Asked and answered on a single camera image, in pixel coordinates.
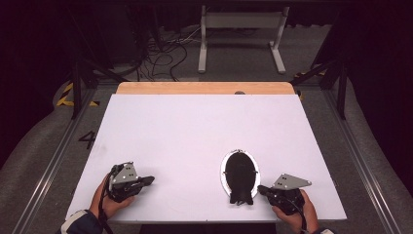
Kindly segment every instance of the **sleeve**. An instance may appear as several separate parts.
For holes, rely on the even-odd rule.
[[[313,234],[337,234],[337,233],[338,232],[325,228],[325,227],[319,228],[317,231],[313,232]]]
[[[103,228],[97,218],[88,210],[73,214],[56,234],[101,234]]]

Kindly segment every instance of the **black cable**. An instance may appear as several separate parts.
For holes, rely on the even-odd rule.
[[[106,176],[106,179],[102,187],[102,192],[100,193],[100,200],[99,200],[99,207],[98,207],[99,209],[98,220],[108,234],[113,234],[113,231],[110,228],[110,226],[107,224],[107,215],[103,209],[103,198],[106,196],[105,192],[109,191],[109,188],[108,188],[109,178],[112,175],[112,173],[113,173],[113,170],[109,173],[109,175]]]
[[[170,58],[170,61],[167,62],[167,63],[158,64],[158,60],[159,60],[161,57],[168,57],[168,58]],[[149,63],[151,63],[152,65],[165,66],[165,65],[169,65],[169,64],[173,63],[173,57],[170,56],[170,55],[160,55],[159,57],[157,57],[157,58],[155,59],[154,62],[152,62],[152,60],[150,60]]]
[[[197,40],[194,40],[192,38],[196,38],[200,34],[200,32],[201,32],[201,27],[199,26],[195,31],[187,32],[188,35],[182,36],[182,33],[180,33],[179,37],[177,39],[175,39],[173,41],[169,41],[169,42],[179,43],[181,45],[187,45],[187,44],[189,44],[193,41],[197,41]]]
[[[177,64],[175,64],[173,67],[171,67],[170,68],[170,70],[169,70],[169,74],[170,74],[170,77],[172,77],[172,79],[174,80],[174,81],[179,81],[176,77],[174,77],[173,76],[173,73],[172,73],[172,71],[173,71],[173,69],[174,68],[176,68],[179,64],[181,64],[183,61],[185,61],[185,59],[187,58],[187,56],[188,56],[188,52],[186,51],[186,49],[185,49],[185,47],[184,46],[182,46],[181,44],[178,44],[182,49],[183,49],[183,51],[185,52],[185,56],[184,56],[184,58],[182,59],[182,60],[180,60]]]
[[[301,233],[304,234],[304,230],[307,230],[307,220],[304,217],[303,211],[295,205],[292,201],[289,199],[283,197],[283,196],[277,196],[278,198],[284,199],[285,201],[289,202],[295,209],[297,209],[298,213],[301,215]]]
[[[117,74],[117,75],[119,75],[119,76],[124,77],[124,76],[127,76],[127,75],[133,73],[137,68],[138,68],[138,65],[135,65],[134,67],[129,68],[128,70],[120,71],[120,72],[118,72],[118,73],[115,73],[115,72],[113,72],[113,71],[112,71],[112,72],[115,73],[115,74]],[[107,77],[106,75],[98,75],[98,74],[96,74],[95,76],[96,76],[97,78]]]
[[[176,48],[178,48],[179,43],[176,42],[170,42],[170,45],[167,49],[164,50],[165,53],[170,53],[174,50],[176,50]]]
[[[192,30],[192,31],[189,31],[189,32],[179,31],[179,33],[174,33],[173,35],[179,34],[178,38],[179,38],[179,37],[189,38],[191,35],[196,35],[196,34],[198,34],[198,33],[200,32],[201,26],[198,25],[198,24],[197,24],[196,26],[197,26],[197,29],[196,29],[196,30]],[[177,40],[177,39],[172,40],[172,38],[169,38],[169,39],[166,40],[166,41],[170,42],[170,41],[176,41],[176,40]]]
[[[136,81],[140,82],[140,74],[139,74],[139,67],[136,68]]]
[[[143,66],[146,68],[146,71],[147,71],[147,73],[148,73],[148,79],[150,80],[150,81],[154,81],[152,78],[151,78],[151,75],[149,74],[149,68],[146,66],[146,62],[144,62],[143,63]]]

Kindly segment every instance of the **dark background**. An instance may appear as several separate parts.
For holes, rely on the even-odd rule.
[[[132,10],[138,16],[148,14],[141,8]],[[56,90],[70,79],[72,55],[64,37],[67,28],[61,24],[68,16],[56,12],[53,4],[44,0],[9,0],[0,8],[0,167],[21,138],[54,110]],[[139,63],[145,55],[145,47],[135,42],[146,38],[142,35],[148,33],[147,23],[137,18],[135,31],[131,30],[125,7],[82,6],[72,12],[86,33],[77,35],[86,58],[110,68],[115,63]],[[201,11],[200,7],[168,6],[158,7],[156,12],[159,26],[179,31],[199,23]],[[362,17],[349,25],[358,25],[363,33],[348,63],[349,78],[369,127],[413,194],[413,37],[409,25],[413,20],[408,9],[395,2],[359,6],[357,12]],[[338,8],[295,7],[290,9],[287,24],[332,24],[337,13]],[[354,32],[330,35],[322,48],[325,59],[336,55],[346,33]],[[123,41],[115,43],[114,38]]]

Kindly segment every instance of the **black oval object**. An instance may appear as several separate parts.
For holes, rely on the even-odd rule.
[[[253,204],[251,191],[256,184],[258,169],[252,160],[241,150],[235,151],[226,160],[224,175],[231,189],[231,204]]]

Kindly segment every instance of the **metal stand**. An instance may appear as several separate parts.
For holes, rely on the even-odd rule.
[[[340,114],[340,117],[342,119],[346,119],[346,116],[344,114],[344,105],[346,100],[347,67],[343,62],[333,60],[325,64],[319,65],[318,67],[308,71],[307,73],[298,78],[295,78],[289,83],[292,86],[296,86],[324,70],[326,70],[325,75],[319,82],[319,86],[322,90],[330,90],[334,83],[337,81],[337,79],[340,78],[337,98],[337,110]]]
[[[198,72],[207,71],[207,28],[276,28],[277,37],[271,41],[270,49],[280,74],[285,73],[282,57],[279,52],[279,44],[282,39],[282,31],[288,16],[288,7],[277,13],[207,13],[203,6],[201,17],[201,50]]]
[[[73,62],[72,68],[72,81],[73,81],[73,95],[74,95],[74,109],[72,119],[76,119],[78,113],[82,109],[82,90],[81,82],[82,80],[86,84],[88,89],[95,89],[97,87],[97,80],[92,75],[93,70],[97,70],[107,77],[121,82],[127,82],[125,78],[120,75],[113,73],[110,70],[105,69],[97,63],[91,60],[84,59],[82,57],[77,57]]]

